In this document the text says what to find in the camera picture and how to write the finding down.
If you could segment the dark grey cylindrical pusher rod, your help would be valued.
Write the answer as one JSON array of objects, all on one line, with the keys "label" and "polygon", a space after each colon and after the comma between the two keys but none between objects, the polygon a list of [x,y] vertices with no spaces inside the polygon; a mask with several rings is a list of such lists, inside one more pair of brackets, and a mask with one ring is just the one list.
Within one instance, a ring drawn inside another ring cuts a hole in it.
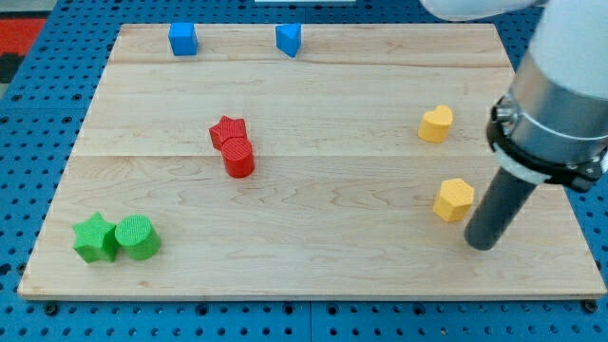
[{"label": "dark grey cylindrical pusher rod", "polygon": [[466,242],[481,251],[491,250],[536,187],[499,168],[465,227]]}]

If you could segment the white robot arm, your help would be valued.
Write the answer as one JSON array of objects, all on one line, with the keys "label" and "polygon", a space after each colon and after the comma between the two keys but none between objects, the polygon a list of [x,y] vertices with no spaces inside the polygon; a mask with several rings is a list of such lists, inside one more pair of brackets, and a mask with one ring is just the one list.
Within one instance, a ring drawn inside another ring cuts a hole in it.
[{"label": "white robot arm", "polygon": [[492,249],[542,183],[589,191],[607,172],[607,4],[550,0],[486,138],[499,170],[466,242]]}]

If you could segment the black clamp ring mount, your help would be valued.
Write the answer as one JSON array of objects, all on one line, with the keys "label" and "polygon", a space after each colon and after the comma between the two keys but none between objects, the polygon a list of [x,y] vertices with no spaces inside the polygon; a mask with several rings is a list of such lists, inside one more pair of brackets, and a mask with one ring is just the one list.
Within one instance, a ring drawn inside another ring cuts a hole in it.
[{"label": "black clamp ring mount", "polygon": [[545,104],[528,113],[514,96],[504,95],[492,107],[486,126],[488,144],[500,165],[492,185],[530,192],[551,183],[589,191],[607,172],[607,135],[566,133],[585,124],[597,126],[582,117],[558,117]]}]

